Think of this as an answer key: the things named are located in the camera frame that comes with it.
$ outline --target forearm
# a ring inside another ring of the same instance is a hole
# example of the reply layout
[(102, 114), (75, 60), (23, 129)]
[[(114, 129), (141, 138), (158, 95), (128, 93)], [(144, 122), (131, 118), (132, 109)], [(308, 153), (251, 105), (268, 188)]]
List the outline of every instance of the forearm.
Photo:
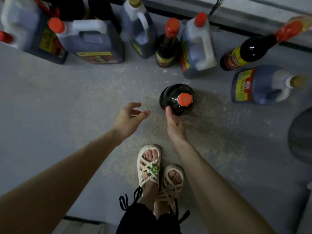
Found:
[(181, 144), (177, 152), (212, 234), (275, 233), (190, 143)]
[(109, 131), (0, 197), (0, 233), (51, 233), (121, 142)]

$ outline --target gold bottle cap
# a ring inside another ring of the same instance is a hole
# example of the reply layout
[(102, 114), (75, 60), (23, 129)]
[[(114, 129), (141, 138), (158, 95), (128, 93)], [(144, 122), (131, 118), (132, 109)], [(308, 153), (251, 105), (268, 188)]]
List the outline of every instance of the gold bottle cap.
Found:
[(307, 81), (308, 81), (308, 78), (306, 76), (296, 75), (291, 78), (290, 85), (293, 88), (303, 87), (306, 85)]
[(142, 0), (128, 0), (130, 6), (132, 6), (133, 8), (138, 8), (140, 7)]

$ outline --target hand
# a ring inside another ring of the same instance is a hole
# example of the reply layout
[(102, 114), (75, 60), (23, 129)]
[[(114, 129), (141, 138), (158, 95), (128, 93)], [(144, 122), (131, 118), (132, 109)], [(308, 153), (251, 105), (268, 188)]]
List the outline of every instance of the hand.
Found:
[(170, 107), (166, 107), (166, 117), (168, 135), (172, 141), (174, 151), (177, 153), (179, 145), (183, 142), (188, 142), (185, 123), (180, 116), (172, 114)]
[(120, 141), (119, 144), (131, 136), (139, 124), (151, 114), (151, 111), (141, 112), (134, 109), (140, 106), (141, 103), (129, 103), (117, 116), (112, 130), (116, 132), (117, 139)]

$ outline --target person's right arm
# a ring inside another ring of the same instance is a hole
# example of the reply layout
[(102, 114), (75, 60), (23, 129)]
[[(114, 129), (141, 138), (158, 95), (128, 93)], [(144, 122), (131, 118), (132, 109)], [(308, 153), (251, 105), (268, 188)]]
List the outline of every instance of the person's right arm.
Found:
[(168, 135), (211, 234), (271, 234), (267, 221), (198, 153), (181, 117), (166, 108)]

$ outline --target green flower charm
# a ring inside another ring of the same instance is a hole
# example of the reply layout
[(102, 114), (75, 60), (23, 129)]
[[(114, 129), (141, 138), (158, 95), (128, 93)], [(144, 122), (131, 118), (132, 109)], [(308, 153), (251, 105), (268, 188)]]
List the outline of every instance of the green flower charm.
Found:
[(152, 167), (151, 167), (151, 173), (153, 173), (154, 175), (157, 174), (157, 173), (158, 173), (158, 167), (152, 165)]

